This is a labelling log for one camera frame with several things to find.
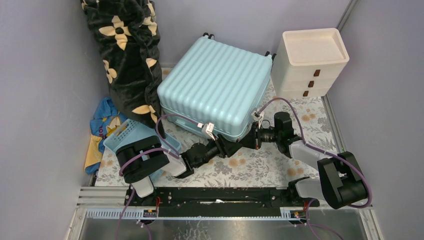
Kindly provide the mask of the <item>black floral plush blanket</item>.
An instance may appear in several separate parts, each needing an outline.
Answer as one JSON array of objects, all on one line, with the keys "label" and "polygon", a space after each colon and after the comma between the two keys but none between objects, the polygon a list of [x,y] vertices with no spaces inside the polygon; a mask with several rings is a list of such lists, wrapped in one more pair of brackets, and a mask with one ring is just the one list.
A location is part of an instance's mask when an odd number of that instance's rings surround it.
[{"label": "black floral plush blanket", "polygon": [[162,82],[155,3],[83,0],[82,10],[103,61],[110,98],[131,120],[154,128],[161,116]]}]

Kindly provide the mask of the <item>light blue ribbed suitcase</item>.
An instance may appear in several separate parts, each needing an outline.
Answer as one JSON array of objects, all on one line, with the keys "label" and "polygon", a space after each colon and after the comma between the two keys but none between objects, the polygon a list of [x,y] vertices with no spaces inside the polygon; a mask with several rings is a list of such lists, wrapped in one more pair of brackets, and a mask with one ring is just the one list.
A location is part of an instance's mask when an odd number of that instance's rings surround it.
[{"label": "light blue ribbed suitcase", "polygon": [[157,88],[169,120],[196,135],[198,123],[238,141],[249,131],[253,114],[271,79],[273,56],[199,37]]}]

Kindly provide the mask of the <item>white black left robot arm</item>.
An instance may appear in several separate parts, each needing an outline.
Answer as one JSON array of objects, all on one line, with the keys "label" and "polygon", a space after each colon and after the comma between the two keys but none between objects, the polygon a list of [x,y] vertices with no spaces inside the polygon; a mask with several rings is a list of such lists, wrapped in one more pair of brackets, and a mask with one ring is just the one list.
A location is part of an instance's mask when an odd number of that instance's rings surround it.
[{"label": "white black left robot arm", "polygon": [[225,139],[221,134],[208,143],[196,143],[190,149],[174,156],[170,149],[161,145],[156,135],[124,145],[116,151],[119,175],[131,185],[136,199],[144,206],[155,200],[155,188],[150,175],[158,170],[169,172],[178,178],[186,178],[194,169],[207,164],[215,157],[227,158],[234,155],[243,145]]}]

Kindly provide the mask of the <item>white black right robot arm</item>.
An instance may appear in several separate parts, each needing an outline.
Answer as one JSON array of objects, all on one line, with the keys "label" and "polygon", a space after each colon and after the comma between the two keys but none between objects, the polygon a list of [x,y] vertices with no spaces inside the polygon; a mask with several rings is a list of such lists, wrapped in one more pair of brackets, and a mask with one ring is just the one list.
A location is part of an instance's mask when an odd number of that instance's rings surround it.
[{"label": "white black right robot arm", "polygon": [[355,156],[348,151],[332,153],[312,146],[295,134],[287,112],[274,114],[274,126],[263,128],[255,121],[249,133],[239,141],[249,149],[258,150],[263,143],[275,143],[280,153],[302,161],[318,171],[318,178],[302,177],[288,184],[287,201],[293,206],[305,200],[324,200],[333,209],[356,204],[370,198],[370,191]]}]

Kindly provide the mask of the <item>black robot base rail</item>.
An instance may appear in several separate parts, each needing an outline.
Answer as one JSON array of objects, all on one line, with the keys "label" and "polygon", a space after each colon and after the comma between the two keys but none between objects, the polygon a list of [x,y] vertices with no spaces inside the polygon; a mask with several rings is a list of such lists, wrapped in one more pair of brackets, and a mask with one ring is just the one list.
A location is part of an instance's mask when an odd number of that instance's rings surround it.
[{"label": "black robot base rail", "polygon": [[291,181],[287,188],[154,187],[152,193],[144,197],[128,189],[124,204],[147,207],[148,218],[282,218],[300,221],[307,206],[320,206],[318,200],[300,197],[295,181]]}]

